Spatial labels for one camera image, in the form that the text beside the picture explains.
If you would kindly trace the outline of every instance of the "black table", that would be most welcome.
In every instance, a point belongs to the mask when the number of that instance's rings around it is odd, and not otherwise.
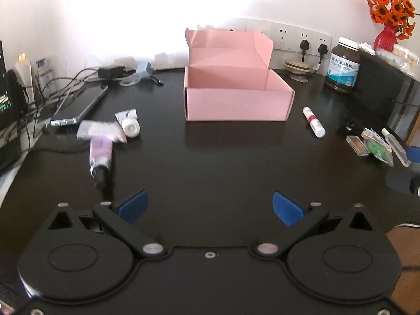
[[[272,211],[275,191],[301,205],[322,202],[337,211],[363,203],[385,231],[420,220],[418,198],[390,190],[388,166],[358,157],[345,140],[348,112],[378,132],[383,125],[352,96],[324,88],[322,76],[307,84],[286,78],[296,91],[287,122],[215,123],[185,121],[183,70],[157,76],[164,87],[111,87],[89,117],[113,121],[115,112],[136,108],[141,125],[141,137],[114,146],[112,186],[105,193],[93,186],[87,151],[28,155],[0,209],[0,299],[12,306],[25,300],[18,258],[60,202],[87,209],[145,188],[150,205],[136,227],[167,247],[264,242],[285,228]],[[324,138],[314,136],[304,106],[322,122]],[[80,146],[70,131],[43,135],[35,149],[62,143]]]

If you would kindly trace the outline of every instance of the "supplement bottle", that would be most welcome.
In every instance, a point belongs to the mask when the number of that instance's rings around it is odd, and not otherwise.
[[[339,44],[331,51],[325,85],[338,92],[352,92],[358,77],[359,67],[359,44],[340,37]]]

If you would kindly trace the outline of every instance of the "pink vase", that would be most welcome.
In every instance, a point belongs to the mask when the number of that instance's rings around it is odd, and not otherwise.
[[[390,22],[384,26],[384,30],[375,39],[375,47],[392,52],[394,44],[398,43],[395,36],[398,26],[393,26]]]

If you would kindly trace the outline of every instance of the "socket panel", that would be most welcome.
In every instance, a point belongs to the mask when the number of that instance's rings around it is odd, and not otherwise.
[[[319,56],[318,48],[321,44],[327,45],[328,53],[331,52],[331,35],[302,27],[267,20],[233,18],[217,25],[217,29],[260,30],[273,41],[274,49],[278,50],[301,53],[300,43],[302,40],[307,40],[309,50],[306,54]]]

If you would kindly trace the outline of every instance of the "pink box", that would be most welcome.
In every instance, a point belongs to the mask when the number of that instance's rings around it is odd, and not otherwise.
[[[187,121],[286,121],[294,90],[268,69],[273,42],[260,31],[189,30]]]

